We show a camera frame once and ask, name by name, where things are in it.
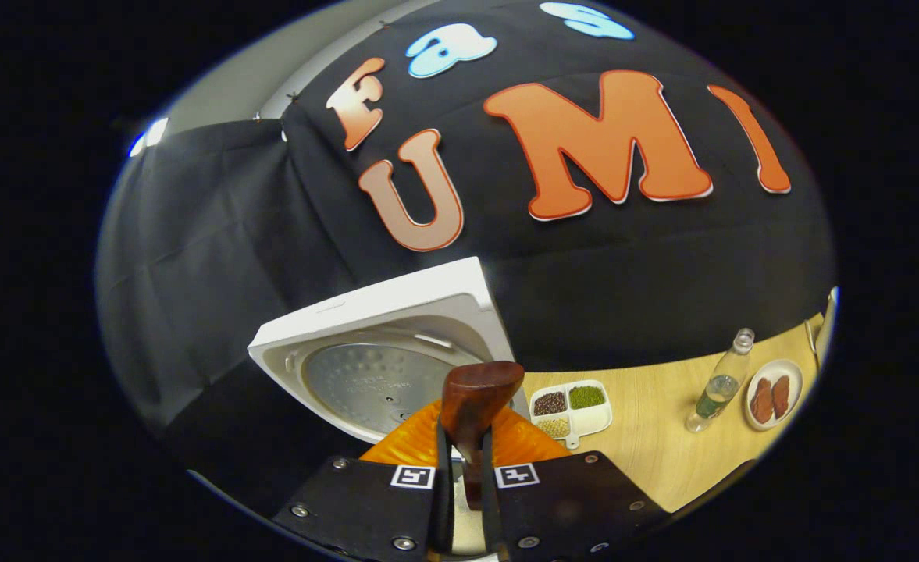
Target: wooden table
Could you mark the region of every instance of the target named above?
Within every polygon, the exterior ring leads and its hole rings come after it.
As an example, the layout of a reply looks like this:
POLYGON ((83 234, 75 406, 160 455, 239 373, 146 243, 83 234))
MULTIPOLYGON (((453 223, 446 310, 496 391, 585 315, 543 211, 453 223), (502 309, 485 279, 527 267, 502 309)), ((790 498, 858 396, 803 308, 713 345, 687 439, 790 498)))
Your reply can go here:
MULTIPOLYGON (((809 320, 816 334, 823 316, 809 320)), ((673 363, 605 371, 525 373, 525 395, 555 384, 585 379, 601 381, 612 405, 612 424, 580 438, 575 452, 598 450, 651 499, 675 512, 708 491, 741 463, 759 458, 794 419, 813 387, 817 364, 802 323, 775 337, 755 342, 744 387, 727 409, 699 434, 685 429, 684 420, 702 394, 714 355, 673 363), (743 401, 748 382, 762 365, 790 359, 803 373, 803 390, 792 412, 778 426, 756 431, 747 423, 743 401)))

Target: water bottle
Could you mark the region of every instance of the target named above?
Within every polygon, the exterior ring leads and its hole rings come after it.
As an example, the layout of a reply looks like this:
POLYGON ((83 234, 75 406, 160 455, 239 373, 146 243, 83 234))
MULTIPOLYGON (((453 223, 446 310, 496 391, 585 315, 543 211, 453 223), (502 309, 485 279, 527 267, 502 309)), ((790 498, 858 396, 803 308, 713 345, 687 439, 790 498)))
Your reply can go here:
POLYGON ((685 427, 692 433, 698 433, 712 420, 723 413, 726 405, 737 395, 747 378, 747 364, 751 347, 754 346, 754 332, 750 328, 741 328, 733 339, 733 347, 713 369, 702 397, 695 404, 695 411, 685 420, 685 427))

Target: meat patty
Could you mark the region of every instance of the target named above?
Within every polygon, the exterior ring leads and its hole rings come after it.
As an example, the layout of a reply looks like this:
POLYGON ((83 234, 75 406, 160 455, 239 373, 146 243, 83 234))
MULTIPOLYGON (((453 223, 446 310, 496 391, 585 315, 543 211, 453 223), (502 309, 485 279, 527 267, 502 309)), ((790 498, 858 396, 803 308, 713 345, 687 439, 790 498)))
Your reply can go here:
POLYGON ((775 383, 772 388, 772 402, 775 406, 775 419, 782 419, 789 409, 789 377, 781 377, 775 383))
POLYGON ((772 396, 771 382, 766 378, 758 381, 758 388, 754 392, 754 399, 751 400, 751 415, 758 423, 765 423, 771 419, 772 415, 772 396))

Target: white plate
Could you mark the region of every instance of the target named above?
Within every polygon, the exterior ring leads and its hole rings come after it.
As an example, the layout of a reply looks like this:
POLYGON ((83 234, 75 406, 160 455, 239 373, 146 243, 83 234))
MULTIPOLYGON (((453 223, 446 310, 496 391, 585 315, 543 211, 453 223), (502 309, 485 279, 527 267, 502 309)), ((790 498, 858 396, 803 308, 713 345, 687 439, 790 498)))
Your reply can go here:
POLYGON ((528 401, 528 408, 531 413, 531 421, 536 426, 546 420, 566 419, 570 425, 570 433, 563 437, 554 438, 557 441, 563 441, 569 449, 580 447, 580 438, 582 436, 597 433, 612 424, 612 402, 608 399, 608 392, 605 390, 605 385, 601 384, 600 381, 591 379, 540 388, 532 393, 532 397, 528 401), (605 402, 597 406, 588 406, 587 408, 574 410, 570 407, 570 390, 578 386, 598 387, 605 397, 605 402), (551 392, 563 393, 563 399, 566 400, 567 409, 553 414, 535 415, 536 399, 551 392))
POLYGON ((766 431, 775 427, 777 424, 781 423, 782 420, 787 418, 796 408, 796 404, 799 403, 799 394, 802 388, 803 371, 800 370, 799 365, 796 365, 788 359, 776 359, 765 364, 751 378, 750 384, 747 385, 747 391, 744 397, 744 414, 747 417, 747 423, 751 424, 751 427, 758 431, 766 431), (789 377, 789 409, 786 410, 785 415, 781 416, 780 419, 775 419, 775 414, 772 413, 770 420, 765 423, 758 423, 758 420, 754 419, 754 415, 751 413, 751 400, 754 399, 754 395, 758 390, 758 381, 762 380, 762 378, 768 379, 774 388, 775 383, 783 376, 789 377))

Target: light blue letter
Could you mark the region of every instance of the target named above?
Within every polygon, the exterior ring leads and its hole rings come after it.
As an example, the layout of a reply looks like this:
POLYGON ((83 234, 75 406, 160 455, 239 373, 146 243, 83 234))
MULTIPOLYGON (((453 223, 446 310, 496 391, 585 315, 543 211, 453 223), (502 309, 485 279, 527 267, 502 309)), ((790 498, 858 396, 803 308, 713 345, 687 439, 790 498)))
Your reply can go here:
POLYGON ((480 35, 473 25, 453 23, 426 33, 407 47, 408 74, 430 78, 452 68, 457 61, 485 57, 497 47, 497 39, 480 35))
POLYGON ((592 37, 612 37, 625 40, 636 37, 632 31, 612 21, 605 14, 580 4, 544 2, 539 4, 539 8, 558 18, 567 18, 563 21, 567 27, 592 37))

